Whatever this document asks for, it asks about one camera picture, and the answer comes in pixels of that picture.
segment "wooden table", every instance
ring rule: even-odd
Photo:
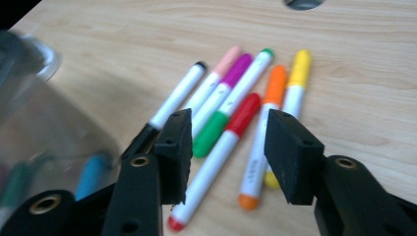
[[[313,68],[301,122],[326,155],[362,161],[387,191],[417,203],[415,1],[327,0],[293,11],[281,0],[42,0],[13,30],[62,53],[50,83],[121,150],[195,62],[212,68],[240,44],[254,55],[272,48],[273,64],[289,69],[307,48]],[[268,72],[254,91],[264,93],[267,80]],[[280,191],[264,189],[254,211],[238,206],[255,126],[178,235],[319,235],[313,207],[289,206]],[[191,178],[202,163],[193,160]],[[163,207],[164,220],[169,211]]]

